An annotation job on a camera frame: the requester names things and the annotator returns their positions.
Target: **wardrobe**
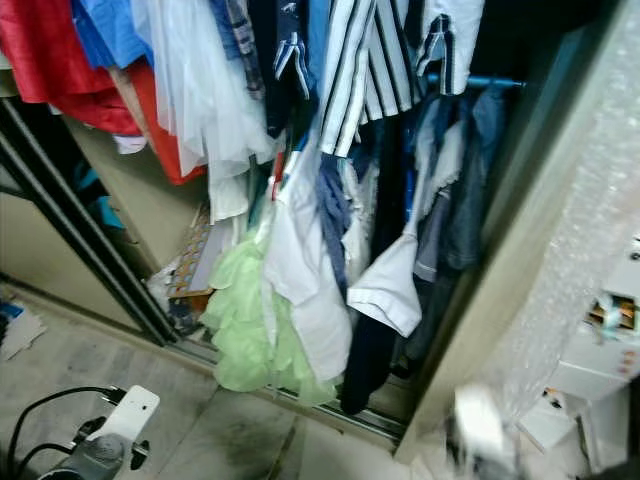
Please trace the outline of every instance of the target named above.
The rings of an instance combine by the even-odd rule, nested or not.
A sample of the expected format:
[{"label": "wardrobe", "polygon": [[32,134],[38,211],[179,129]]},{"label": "wardrobe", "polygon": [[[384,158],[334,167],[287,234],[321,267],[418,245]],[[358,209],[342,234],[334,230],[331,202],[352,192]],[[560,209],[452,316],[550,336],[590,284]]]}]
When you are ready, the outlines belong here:
[{"label": "wardrobe", "polygon": [[[473,378],[527,298],[613,62],[620,62],[615,54],[624,48],[626,22],[638,16],[632,0],[605,3],[585,25],[545,37],[523,76],[510,77],[523,86],[509,91],[507,130],[488,187],[483,261],[459,280],[418,373],[409,380],[391,375],[355,416],[338,402],[301,407],[295,392],[258,395],[411,461],[422,436],[446,416],[456,386]],[[471,78],[476,74],[491,72],[472,70]],[[0,100],[0,144],[0,272],[9,288],[211,371],[215,350],[179,338],[144,284],[180,255],[206,199],[206,179],[171,185],[149,148],[120,156],[109,134],[11,96]],[[101,232],[65,185],[65,158],[73,155],[98,174],[125,227],[121,234]]]}]

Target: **closet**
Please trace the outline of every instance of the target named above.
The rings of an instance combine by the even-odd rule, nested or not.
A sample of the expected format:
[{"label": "closet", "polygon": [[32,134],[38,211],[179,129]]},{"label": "closet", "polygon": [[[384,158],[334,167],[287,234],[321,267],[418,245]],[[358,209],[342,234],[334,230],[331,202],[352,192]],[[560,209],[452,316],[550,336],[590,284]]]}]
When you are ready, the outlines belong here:
[{"label": "closet", "polygon": [[[502,3],[486,2],[477,45],[482,58],[474,58],[467,87],[478,92],[492,82],[507,87],[506,130],[487,185],[482,261],[458,280],[426,358],[408,379],[389,375],[356,415],[343,413],[339,400],[309,409],[297,404],[295,392],[257,392],[397,451],[401,461],[411,460],[420,437],[450,408],[455,387],[473,377],[526,299],[633,2],[602,2],[591,17],[552,32],[545,31],[542,17],[527,20],[526,11],[514,9],[520,17],[510,29],[538,22],[539,40],[526,51],[492,35],[506,21]],[[434,72],[431,78],[439,80]],[[3,164],[27,199],[16,197],[3,182],[0,271],[6,282],[121,322],[205,368],[215,365],[215,349],[207,341],[180,338],[144,287],[152,274],[181,255],[206,202],[206,178],[172,185],[149,147],[121,156],[108,133],[65,115],[52,118],[44,106],[22,104],[15,97],[0,101]],[[123,224],[121,234],[101,234],[74,205],[74,194],[56,185],[51,169],[64,170],[65,155],[81,155],[96,172]],[[43,225],[43,214],[51,225]],[[15,224],[25,240],[5,226]],[[42,272],[16,261],[25,249],[73,257],[64,260],[64,269],[74,272],[73,281],[84,290],[63,291],[68,290],[60,285],[64,276],[55,284],[42,281]],[[93,288],[96,282],[105,287]]]}]

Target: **metal rod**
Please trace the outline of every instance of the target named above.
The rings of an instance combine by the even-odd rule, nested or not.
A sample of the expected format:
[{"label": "metal rod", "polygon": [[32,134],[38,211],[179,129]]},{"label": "metal rod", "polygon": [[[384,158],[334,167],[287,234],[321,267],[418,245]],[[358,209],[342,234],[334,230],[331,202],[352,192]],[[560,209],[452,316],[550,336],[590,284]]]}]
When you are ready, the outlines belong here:
[{"label": "metal rod", "polygon": [[[429,83],[439,83],[440,74],[429,73],[427,75],[427,81]],[[505,88],[524,88],[527,86],[527,82],[521,82],[518,80],[512,80],[505,77],[488,77],[485,75],[470,75],[467,80],[467,85],[471,88],[488,87],[489,85],[496,85],[498,87]]]}]

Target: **clothing pile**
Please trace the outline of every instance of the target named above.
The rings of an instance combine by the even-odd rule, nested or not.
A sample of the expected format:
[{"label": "clothing pile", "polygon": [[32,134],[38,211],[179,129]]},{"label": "clothing pile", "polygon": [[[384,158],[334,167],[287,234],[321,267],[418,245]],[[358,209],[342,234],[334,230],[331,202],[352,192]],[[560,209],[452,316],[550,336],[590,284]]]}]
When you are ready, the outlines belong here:
[{"label": "clothing pile", "polygon": [[143,135],[174,184],[206,171],[211,223],[248,231],[201,318],[220,383],[305,404],[342,383],[356,413],[480,258],[504,125],[497,86],[466,91],[483,5],[4,0],[0,49],[24,101]]}]

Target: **floor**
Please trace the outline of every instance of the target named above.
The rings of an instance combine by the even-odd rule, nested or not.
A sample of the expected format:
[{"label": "floor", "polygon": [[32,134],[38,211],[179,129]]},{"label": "floor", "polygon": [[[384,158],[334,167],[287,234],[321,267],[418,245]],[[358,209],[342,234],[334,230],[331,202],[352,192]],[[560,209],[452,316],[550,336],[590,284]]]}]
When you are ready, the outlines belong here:
[{"label": "floor", "polygon": [[[429,472],[421,461],[412,467],[398,464],[388,452],[363,440],[266,400],[219,388],[211,376],[84,324],[48,313],[41,319],[47,332],[30,349],[0,363],[0,450],[6,451],[17,415],[34,400],[73,386],[114,384],[126,389],[140,384],[160,396],[142,435],[150,441],[151,454],[141,470],[123,470],[118,480],[451,478],[438,475],[434,465]],[[18,458],[42,442],[68,442],[80,423],[110,410],[91,393],[41,408],[25,423]],[[566,465],[567,458],[579,463],[579,453],[561,453],[550,460],[533,445],[527,448],[532,479],[573,478],[565,472],[575,471],[576,465]],[[46,471],[58,455],[42,452],[30,466],[35,472]]]}]

